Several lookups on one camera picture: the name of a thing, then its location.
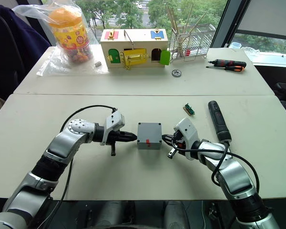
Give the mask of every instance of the screwdriver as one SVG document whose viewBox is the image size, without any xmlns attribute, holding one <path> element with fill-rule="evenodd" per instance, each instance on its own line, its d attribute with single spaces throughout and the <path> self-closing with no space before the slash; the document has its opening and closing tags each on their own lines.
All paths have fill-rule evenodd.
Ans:
<svg viewBox="0 0 286 229">
<path fill-rule="evenodd" d="M 214 61 L 209 61 L 209 63 L 214 64 L 214 67 L 226 67 L 226 66 L 242 66 L 246 67 L 246 62 L 243 61 L 227 61 L 227 60 L 219 60 L 216 59 Z"/>
<path fill-rule="evenodd" d="M 213 66 L 206 66 L 206 68 L 217 68 L 217 69 L 228 70 L 228 71 L 233 71 L 233 72 L 241 72 L 244 69 L 243 66 L 226 66 L 224 68 L 213 67 Z"/>
</svg>

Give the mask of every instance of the white table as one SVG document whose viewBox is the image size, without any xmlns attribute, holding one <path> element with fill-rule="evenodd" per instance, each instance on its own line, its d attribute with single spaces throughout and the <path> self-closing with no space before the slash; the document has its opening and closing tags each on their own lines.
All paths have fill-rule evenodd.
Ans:
<svg viewBox="0 0 286 229">
<path fill-rule="evenodd" d="M 92 47 L 94 59 L 71 69 L 65 75 L 38 76 L 36 72 L 50 56 L 50 47 L 32 68 L 16 94 L 86 94 L 86 95 L 273 95 L 262 76 L 242 50 L 210 49 L 207 58 L 174 61 L 165 68 L 108 69 L 100 45 Z M 245 71 L 207 69 L 208 61 L 226 59 L 245 61 Z M 93 68 L 101 61 L 102 66 Z M 180 78 L 171 75 L 182 72 Z"/>
<path fill-rule="evenodd" d="M 262 198 L 286 197 L 286 111 L 274 96 L 91 96 L 11 95 L 0 110 L 0 198 L 9 197 L 25 174 L 41 157 L 59 132 L 61 124 L 78 108 L 90 104 L 113 105 L 125 116 L 122 130 L 137 133 L 138 122 L 161 122 L 162 133 L 188 117 L 182 109 L 189 103 L 190 117 L 200 138 L 216 141 L 207 104 L 216 100 L 232 135 L 232 152 L 256 168 Z M 110 110 L 84 111 L 83 118 L 101 125 Z M 211 171 L 198 161 L 176 155 L 170 148 L 139 152 L 136 142 L 117 143 L 115 157 L 109 146 L 84 144 L 74 158 L 67 200 L 109 199 L 225 199 L 211 181 Z M 53 192 L 61 197 L 67 170 Z"/>
</svg>

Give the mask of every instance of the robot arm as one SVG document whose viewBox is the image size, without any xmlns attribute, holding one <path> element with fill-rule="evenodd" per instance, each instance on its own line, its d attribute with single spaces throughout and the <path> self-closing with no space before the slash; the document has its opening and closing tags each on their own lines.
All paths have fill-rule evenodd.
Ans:
<svg viewBox="0 0 286 229">
<path fill-rule="evenodd" d="M 168 157 L 172 158 L 176 152 L 179 152 L 189 160 L 198 159 L 211 171 L 214 171 L 223 154 L 208 152 L 208 150 L 224 151 L 225 146 L 206 140 L 200 141 L 196 128 L 188 118 L 181 120 L 174 130 L 172 144 L 175 144 L 175 147 Z M 175 149 L 176 146 L 180 149 L 196 149 L 197 151 L 178 151 Z M 250 176 L 231 155 L 225 156 L 215 177 L 229 200 L 242 229 L 279 229 L 273 215 L 258 195 Z"/>
<path fill-rule="evenodd" d="M 124 116 L 115 111 L 106 118 L 104 126 L 75 119 L 68 123 L 46 148 L 34 169 L 29 172 L 0 213 L 0 229 L 27 228 L 40 209 L 47 203 L 58 179 L 83 143 L 100 142 L 111 145 L 115 155 L 115 142 L 136 140 L 136 135 L 120 131 Z"/>
</svg>

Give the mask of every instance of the small eraser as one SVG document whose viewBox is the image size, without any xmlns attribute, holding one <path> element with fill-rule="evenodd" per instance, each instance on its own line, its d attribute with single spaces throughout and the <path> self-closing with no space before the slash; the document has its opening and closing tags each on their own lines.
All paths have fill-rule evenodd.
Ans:
<svg viewBox="0 0 286 229">
<path fill-rule="evenodd" d="M 101 66 L 102 65 L 102 62 L 98 61 L 95 63 L 95 67 L 98 67 L 98 66 Z"/>
</svg>

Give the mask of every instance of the orange lid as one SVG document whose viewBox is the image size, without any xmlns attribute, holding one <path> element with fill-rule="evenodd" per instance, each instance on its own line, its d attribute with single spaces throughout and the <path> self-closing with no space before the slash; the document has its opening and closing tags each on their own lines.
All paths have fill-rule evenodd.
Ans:
<svg viewBox="0 0 286 229">
<path fill-rule="evenodd" d="M 49 17 L 56 22 L 49 25 L 56 28 L 70 27 L 82 21 L 82 15 L 79 12 L 63 7 L 54 10 Z"/>
</svg>

